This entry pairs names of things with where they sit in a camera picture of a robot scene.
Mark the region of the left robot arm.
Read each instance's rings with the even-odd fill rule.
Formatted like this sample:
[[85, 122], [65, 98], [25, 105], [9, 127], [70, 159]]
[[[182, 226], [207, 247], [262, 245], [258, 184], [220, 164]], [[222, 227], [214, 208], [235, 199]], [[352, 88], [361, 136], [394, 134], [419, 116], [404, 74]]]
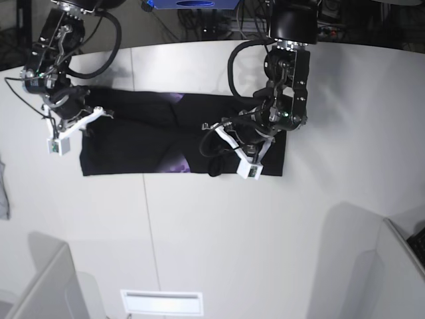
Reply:
[[[318, 1], [270, 1], [268, 34], [238, 45], [227, 63], [232, 96], [245, 110], [223, 117], [211, 126], [199, 151], [209, 160], [209, 175], [236, 173], [244, 179], [282, 173], [288, 132], [307, 122], [307, 80], [311, 54], [317, 43]], [[243, 97], [234, 83], [234, 61], [244, 49], [263, 46], [265, 87]]]

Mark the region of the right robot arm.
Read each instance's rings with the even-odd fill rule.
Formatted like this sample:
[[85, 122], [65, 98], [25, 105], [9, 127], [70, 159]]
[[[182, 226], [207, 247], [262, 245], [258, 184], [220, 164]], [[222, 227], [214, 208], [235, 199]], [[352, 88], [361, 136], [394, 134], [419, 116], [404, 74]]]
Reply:
[[[55, 1], [38, 40], [19, 77], [25, 91], [43, 99], [38, 112], [50, 126], [52, 138], [73, 129], [84, 130], [86, 124], [100, 116], [113, 116], [111, 110], [87, 106], [90, 89], [73, 85], [71, 78], [88, 80], [105, 72], [114, 61], [122, 43], [120, 22], [110, 13], [121, 1]], [[114, 47], [107, 61], [91, 73], [80, 73], [69, 67], [72, 57], [91, 39], [86, 35], [83, 17], [93, 15], [107, 19], [116, 30]]]

